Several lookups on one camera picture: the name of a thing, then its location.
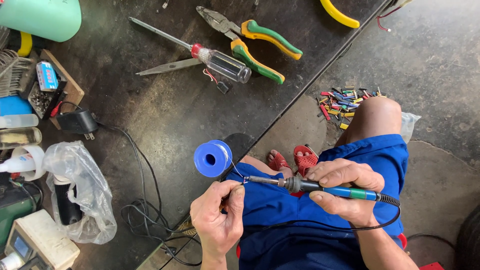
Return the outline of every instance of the digital display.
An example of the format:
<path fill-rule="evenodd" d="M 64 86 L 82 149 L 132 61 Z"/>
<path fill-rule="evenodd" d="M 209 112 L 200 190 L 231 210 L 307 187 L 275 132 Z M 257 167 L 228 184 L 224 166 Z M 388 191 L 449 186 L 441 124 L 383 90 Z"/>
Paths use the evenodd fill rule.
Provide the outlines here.
<path fill-rule="evenodd" d="M 15 240 L 15 244 L 13 246 L 23 258 L 27 256 L 29 247 L 20 236 L 17 236 L 17 239 Z"/>

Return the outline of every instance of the power plug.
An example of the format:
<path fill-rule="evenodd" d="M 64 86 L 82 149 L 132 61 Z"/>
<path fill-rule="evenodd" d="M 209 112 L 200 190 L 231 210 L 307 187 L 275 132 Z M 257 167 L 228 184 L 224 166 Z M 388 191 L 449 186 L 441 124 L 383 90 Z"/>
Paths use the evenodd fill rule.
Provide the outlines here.
<path fill-rule="evenodd" d="M 57 115 L 60 129 L 67 133 L 83 134 L 87 140 L 95 137 L 92 132 L 98 129 L 98 124 L 88 109 L 78 109 Z"/>

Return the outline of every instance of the foot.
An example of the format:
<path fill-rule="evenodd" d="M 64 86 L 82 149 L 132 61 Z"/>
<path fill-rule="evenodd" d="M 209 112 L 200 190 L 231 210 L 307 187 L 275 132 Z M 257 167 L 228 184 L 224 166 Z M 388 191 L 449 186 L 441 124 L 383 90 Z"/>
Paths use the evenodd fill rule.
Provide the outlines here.
<path fill-rule="evenodd" d="M 269 163 L 272 162 L 272 160 L 274 159 L 275 155 L 277 155 L 277 153 L 278 153 L 278 151 L 274 150 L 274 149 L 272 149 L 270 151 L 270 153 L 268 153 L 268 162 Z M 280 168 L 278 168 L 278 171 L 283 173 L 284 178 L 289 178 L 289 177 L 293 176 L 293 171 L 289 167 L 281 166 Z"/>
<path fill-rule="evenodd" d="M 302 153 L 302 152 L 297 152 L 297 156 L 303 157 L 303 153 Z M 310 169 L 311 169 L 311 168 L 306 168 L 306 169 L 305 169 L 305 175 L 310 171 Z"/>

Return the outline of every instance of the screwdriver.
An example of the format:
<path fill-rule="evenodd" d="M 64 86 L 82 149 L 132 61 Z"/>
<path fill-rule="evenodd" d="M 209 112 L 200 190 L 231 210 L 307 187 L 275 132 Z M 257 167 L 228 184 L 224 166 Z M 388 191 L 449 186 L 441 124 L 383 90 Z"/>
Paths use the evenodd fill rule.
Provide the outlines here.
<path fill-rule="evenodd" d="M 286 188 L 288 191 L 292 193 L 296 193 L 299 191 L 303 191 L 303 192 L 325 191 L 326 193 L 330 193 L 332 195 L 339 196 L 339 197 L 362 199 L 362 200 L 377 201 L 377 202 L 386 202 L 395 206 L 400 206 L 399 200 L 380 192 L 364 190 L 359 188 L 342 187 L 342 186 L 322 187 L 318 182 L 305 181 L 295 176 L 289 177 L 287 179 L 283 179 L 283 178 L 271 179 L 271 178 L 259 177 L 259 176 L 245 176 L 243 179 L 244 181 L 276 184 L 279 187 Z"/>
<path fill-rule="evenodd" d="M 250 68 L 248 68 L 244 63 L 238 61 L 235 58 L 232 58 L 222 52 L 219 52 L 218 50 L 215 49 L 208 49 L 200 45 L 199 43 L 195 43 L 193 45 L 190 45 L 180 39 L 177 39 L 163 31 L 160 31 L 153 26 L 150 26 L 140 20 L 137 20 L 135 18 L 129 17 L 129 19 L 138 24 L 141 25 L 148 30 L 157 33 L 163 37 L 168 38 L 169 40 L 180 44 L 187 48 L 190 52 L 192 52 L 192 57 L 197 58 L 200 61 L 202 61 L 207 67 L 215 70 L 216 72 L 224 75 L 225 77 L 235 81 L 235 82 L 241 82 L 241 83 L 246 83 L 248 79 L 250 79 L 250 75 L 252 74 L 252 71 Z"/>

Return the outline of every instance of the small box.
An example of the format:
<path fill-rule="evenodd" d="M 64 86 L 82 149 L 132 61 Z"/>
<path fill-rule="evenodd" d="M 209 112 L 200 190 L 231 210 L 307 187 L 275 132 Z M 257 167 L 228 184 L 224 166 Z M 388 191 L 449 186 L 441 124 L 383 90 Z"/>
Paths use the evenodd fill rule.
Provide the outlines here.
<path fill-rule="evenodd" d="M 41 91 L 53 92 L 57 90 L 59 86 L 57 74 L 49 62 L 39 62 L 36 65 L 36 74 Z"/>

